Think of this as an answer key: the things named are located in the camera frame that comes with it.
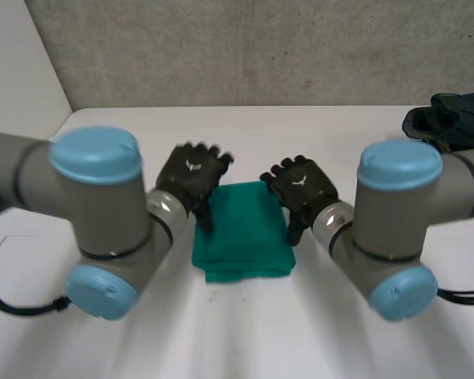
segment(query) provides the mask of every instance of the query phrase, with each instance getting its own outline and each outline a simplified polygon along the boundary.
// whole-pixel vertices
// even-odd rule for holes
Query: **folded green cloth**
[[[207,282],[289,275],[295,266],[286,223],[264,182],[219,186],[210,200],[214,230],[195,231],[192,262]]]

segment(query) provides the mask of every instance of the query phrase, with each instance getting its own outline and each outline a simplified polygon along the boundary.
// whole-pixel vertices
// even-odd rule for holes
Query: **gray robot arm segment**
[[[0,212],[12,207],[71,222],[81,261],[68,295],[106,319],[130,310],[187,220],[169,193],[145,193],[137,142],[113,128],[61,143],[0,133]]]
[[[443,154],[432,195],[430,225],[474,217],[474,149]]]
[[[439,156],[412,141],[368,150],[354,212],[345,203],[329,206],[313,233],[371,306],[399,321],[426,309],[437,294],[433,274],[420,262],[429,225],[474,217],[474,150]],[[361,174],[367,162],[375,167]]]

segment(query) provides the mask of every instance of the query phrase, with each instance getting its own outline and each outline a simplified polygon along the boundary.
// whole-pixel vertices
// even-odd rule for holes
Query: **black cable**
[[[451,291],[439,288],[437,296],[447,302],[464,306],[474,306],[474,291]]]
[[[66,296],[62,296],[60,298],[55,299],[51,304],[47,304],[45,306],[16,307],[5,303],[0,298],[0,310],[4,313],[13,314],[15,316],[31,317],[39,316],[41,314],[54,311],[60,312],[66,309],[70,303],[71,301],[69,298],[67,298]]]

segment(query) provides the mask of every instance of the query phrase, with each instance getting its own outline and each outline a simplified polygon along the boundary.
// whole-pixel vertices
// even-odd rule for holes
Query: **white table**
[[[133,133],[153,185],[175,144],[217,142],[235,154],[223,182],[246,182],[286,156],[318,162],[352,202],[362,149],[404,138],[410,107],[90,109],[60,133],[119,126]],[[0,218],[0,293],[40,304],[77,261],[64,220],[12,211]],[[121,321],[76,307],[31,320],[0,314],[0,379],[474,378],[474,307],[442,300],[390,324],[369,309],[307,233],[291,276],[206,284],[190,263],[193,221]],[[474,289],[474,220],[432,227],[423,261],[443,287]]]

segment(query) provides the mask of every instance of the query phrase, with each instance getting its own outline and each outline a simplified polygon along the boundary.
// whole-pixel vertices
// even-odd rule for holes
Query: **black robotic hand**
[[[296,246],[319,212],[339,201],[337,190],[319,166],[304,156],[297,156],[295,161],[283,159],[281,166],[274,165],[270,170],[273,175],[265,172],[260,180],[290,210],[287,242]]]
[[[204,231],[213,229],[213,217],[208,200],[220,184],[234,159],[230,153],[220,156],[220,149],[203,143],[178,145],[162,168],[156,180],[156,189],[169,192],[192,211]]]

